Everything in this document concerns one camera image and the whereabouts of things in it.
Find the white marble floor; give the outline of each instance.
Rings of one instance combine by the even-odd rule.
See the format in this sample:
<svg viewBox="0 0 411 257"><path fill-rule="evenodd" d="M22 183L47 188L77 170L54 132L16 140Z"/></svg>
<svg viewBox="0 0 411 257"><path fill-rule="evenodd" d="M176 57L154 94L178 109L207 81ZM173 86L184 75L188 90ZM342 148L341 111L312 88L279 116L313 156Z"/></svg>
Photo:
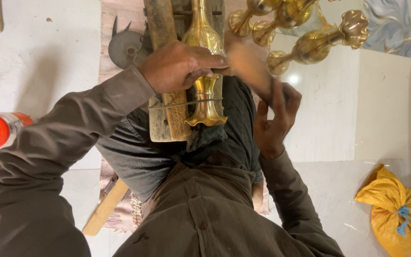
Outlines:
<svg viewBox="0 0 411 257"><path fill-rule="evenodd" d="M225 3L237 9L243 2ZM337 13L356 9L350 3L321 1L325 17L336 23ZM4 1L3 14L0 112L41 116L65 93L97 83L100 1ZM290 52L296 40L277 34L271 48ZM336 46L319 64L291 63L280 78L296 81L304 96L286 148L325 231L346 256L387 257L370 227L370 206L353 199L378 163L411 187L411 59ZM64 175L61 195L71 203L79 229L97 204L99 167L93 149ZM268 218L280 225L273 202L269 207ZM93 256L110 257L128 236L103 229L87 240Z"/></svg>

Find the dirt stain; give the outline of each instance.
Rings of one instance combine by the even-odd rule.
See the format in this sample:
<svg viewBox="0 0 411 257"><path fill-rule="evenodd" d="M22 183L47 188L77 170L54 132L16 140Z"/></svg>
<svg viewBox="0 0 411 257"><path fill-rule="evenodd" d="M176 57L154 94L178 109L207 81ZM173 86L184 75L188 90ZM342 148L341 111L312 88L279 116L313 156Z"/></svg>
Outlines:
<svg viewBox="0 0 411 257"><path fill-rule="evenodd" d="M140 241L142 241L142 239L148 240L150 237L147 236L147 234L145 232L143 232L142 234L139 235L139 239L137 239L136 241L134 241L134 245L139 243Z"/></svg>

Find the metal wire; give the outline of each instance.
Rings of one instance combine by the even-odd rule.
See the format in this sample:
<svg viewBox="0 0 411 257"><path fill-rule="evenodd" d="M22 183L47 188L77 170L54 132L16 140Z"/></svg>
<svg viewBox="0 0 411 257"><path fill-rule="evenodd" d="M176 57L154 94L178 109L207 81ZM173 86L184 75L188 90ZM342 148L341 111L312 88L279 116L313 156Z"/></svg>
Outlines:
<svg viewBox="0 0 411 257"><path fill-rule="evenodd" d="M182 105L189 105L189 104L194 104L198 102L208 102L208 101L217 101L217 100L223 100L223 98L211 98L211 99L204 99L204 100L197 100L193 102L184 102L184 103L178 103L178 104L170 104L170 105L165 105L165 106L158 106L158 107L149 107L147 109L153 110L153 109L164 109L164 108L172 108L176 106L182 106Z"/></svg>

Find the brass vase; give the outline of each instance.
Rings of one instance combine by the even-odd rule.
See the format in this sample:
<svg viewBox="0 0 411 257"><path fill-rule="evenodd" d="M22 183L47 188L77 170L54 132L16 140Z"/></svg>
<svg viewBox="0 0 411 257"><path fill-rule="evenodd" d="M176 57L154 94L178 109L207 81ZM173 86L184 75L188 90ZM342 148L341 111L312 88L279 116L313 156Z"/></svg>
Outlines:
<svg viewBox="0 0 411 257"><path fill-rule="evenodd" d="M310 19L313 6L319 0L285 0L275 9L274 20L260 20L253 27L253 40L256 44L265 47L274 41L275 29L293 29Z"/></svg>
<svg viewBox="0 0 411 257"><path fill-rule="evenodd" d="M246 10L235 10L228 20L229 28L234 35L246 37L253 29L251 18L270 14L283 0L247 0Z"/></svg>
<svg viewBox="0 0 411 257"><path fill-rule="evenodd" d="M207 20L205 0L191 0L193 9L193 20L191 26L185 35L182 42L190 46L200 46L210 50L212 54L224 56L225 50L223 41L220 35L210 26ZM197 79L194 83L196 90L196 100L206 100L213 98L213 87L219 74L215 74L213 78L203 76ZM216 112L213 101L196 103L195 113L185 120L190 126L196 126L198 123L203 123L206 126L218 126L225 124L227 117L221 116Z"/></svg>
<svg viewBox="0 0 411 257"><path fill-rule="evenodd" d="M360 10L349 10L342 15L339 28L332 31L312 30L300 37L290 54L281 50L272 51L267 57L269 70L282 75L294 60L300 64L316 64L328 56L331 47L342 44L358 49L369 37L369 21Z"/></svg>

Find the yellow plastic bag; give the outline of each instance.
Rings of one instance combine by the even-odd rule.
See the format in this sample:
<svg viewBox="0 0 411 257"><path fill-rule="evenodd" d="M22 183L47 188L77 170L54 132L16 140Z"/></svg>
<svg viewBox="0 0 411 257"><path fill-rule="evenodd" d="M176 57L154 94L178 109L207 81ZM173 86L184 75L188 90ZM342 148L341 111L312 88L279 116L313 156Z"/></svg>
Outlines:
<svg viewBox="0 0 411 257"><path fill-rule="evenodd" d="M380 164L355 201L372 204L370 223L380 244L391 257L411 254L411 189Z"/></svg>

